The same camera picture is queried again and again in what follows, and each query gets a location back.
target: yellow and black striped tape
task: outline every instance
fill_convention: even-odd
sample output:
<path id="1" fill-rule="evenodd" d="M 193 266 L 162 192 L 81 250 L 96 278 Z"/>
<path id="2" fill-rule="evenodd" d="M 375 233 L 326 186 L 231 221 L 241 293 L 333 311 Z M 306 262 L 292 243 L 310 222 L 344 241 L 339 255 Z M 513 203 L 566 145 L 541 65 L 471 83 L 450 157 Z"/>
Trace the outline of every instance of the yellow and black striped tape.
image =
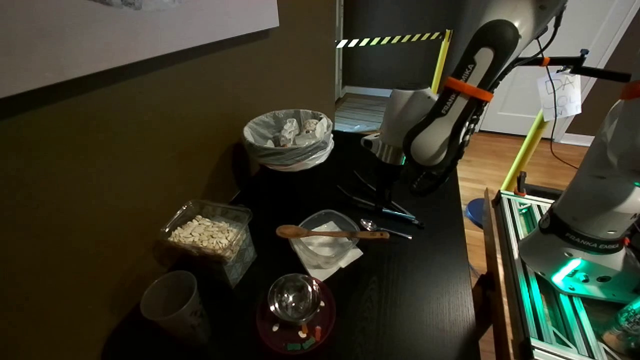
<path id="1" fill-rule="evenodd" d="M 356 46 L 375 46 L 395 44 L 398 42 L 416 42 L 424 40 L 436 40 L 442 39 L 445 36 L 446 31 L 437 31 L 435 33 L 425 34 L 410 34 L 410 35 L 398 35 L 395 37 L 376 37 L 376 38 L 355 38 L 355 39 L 342 39 L 339 42 L 336 41 L 336 49 L 342 49 L 343 47 L 356 47 Z"/>

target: white napkin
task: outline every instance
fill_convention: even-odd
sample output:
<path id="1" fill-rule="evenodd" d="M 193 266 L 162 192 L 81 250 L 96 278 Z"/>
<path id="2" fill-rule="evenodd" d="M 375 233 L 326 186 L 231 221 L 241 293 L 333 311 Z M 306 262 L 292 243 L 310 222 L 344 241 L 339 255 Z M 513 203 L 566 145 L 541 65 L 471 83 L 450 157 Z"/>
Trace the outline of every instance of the white napkin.
<path id="1" fill-rule="evenodd" d="M 314 231 L 341 231 L 338 225 L 335 222 L 328 222 L 324 225 L 320 225 L 314 229 Z M 306 238 L 301 239 L 302 242 L 312 249 L 314 252 L 321 255 L 330 255 L 332 250 L 330 248 L 333 246 L 340 246 L 341 244 L 345 244 L 346 241 L 349 241 L 347 238 L 331 238 L 329 236 L 307 236 Z M 302 265 L 307 269 L 309 275 L 315 277 L 320 281 L 324 281 L 329 278 L 329 276 L 333 275 L 339 268 L 344 268 L 349 265 L 352 261 L 362 256 L 362 250 L 358 249 L 358 247 L 353 247 L 349 252 L 342 258 L 338 265 L 332 268 L 321 268 L 318 264 L 314 264 L 314 262 L 306 257 L 304 254 L 298 252 L 296 247 L 293 248 L 294 251 L 298 254 Z"/>

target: wooden spoon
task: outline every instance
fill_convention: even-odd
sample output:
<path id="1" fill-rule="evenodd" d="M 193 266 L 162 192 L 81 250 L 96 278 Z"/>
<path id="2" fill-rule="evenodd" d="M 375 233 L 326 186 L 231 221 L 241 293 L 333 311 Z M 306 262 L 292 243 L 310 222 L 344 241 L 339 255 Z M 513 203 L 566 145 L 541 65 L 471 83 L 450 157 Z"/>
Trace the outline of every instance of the wooden spoon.
<path id="1" fill-rule="evenodd" d="M 285 239 L 304 238 L 305 236 L 331 236 L 333 238 L 389 239 L 386 231 L 311 231 L 295 225 L 281 225 L 276 234 Z"/>

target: white paper cup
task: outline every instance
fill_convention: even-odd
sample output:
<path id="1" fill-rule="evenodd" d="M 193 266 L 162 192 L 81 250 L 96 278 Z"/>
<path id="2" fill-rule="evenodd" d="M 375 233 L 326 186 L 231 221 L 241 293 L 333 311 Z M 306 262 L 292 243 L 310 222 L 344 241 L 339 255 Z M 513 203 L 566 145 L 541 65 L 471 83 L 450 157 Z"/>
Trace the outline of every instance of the white paper cup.
<path id="1" fill-rule="evenodd" d="M 154 281 L 142 295 L 140 311 L 190 345 L 203 345 L 211 336 L 198 283 L 190 272 L 174 271 Z"/>

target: yellow pole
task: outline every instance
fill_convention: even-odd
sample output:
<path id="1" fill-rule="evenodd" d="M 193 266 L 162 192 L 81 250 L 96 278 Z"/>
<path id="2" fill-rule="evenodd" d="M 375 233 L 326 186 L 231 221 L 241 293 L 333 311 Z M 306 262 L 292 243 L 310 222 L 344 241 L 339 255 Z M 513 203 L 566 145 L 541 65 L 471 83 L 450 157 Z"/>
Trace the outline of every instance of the yellow pole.
<path id="1" fill-rule="evenodd" d="M 438 55 L 438 62 L 436 63 L 436 70 L 433 73 L 433 81 L 431 82 L 431 91 L 434 94 L 438 93 L 438 87 L 440 86 L 440 78 L 442 77 L 442 69 L 444 69 L 444 61 L 447 58 L 447 51 L 449 50 L 449 42 L 451 42 L 451 30 L 447 30 L 444 33 L 442 44 L 440 44 L 440 54 Z"/>
<path id="2" fill-rule="evenodd" d="M 527 163 L 529 162 L 529 159 L 531 159 L 533 152 L 536 150 L 536 147 L 540 142 L 540 138 L 542 138 L 542 133 L 545 132 L 546 128 L 547 122 L 545 121 L 545 117 L 542 115 L 541 109 L 536 116 L 536 120 L 529 129 L 529 134 L 527 134 L 527 138 L 522 143 L 516 159 L 513 160 L 509 174 L 502 183 L 502 187 L 500 188 L 501 190 L 512 192 L 513 189 L 515 189 L 520 171 L 527 166 Z"/>

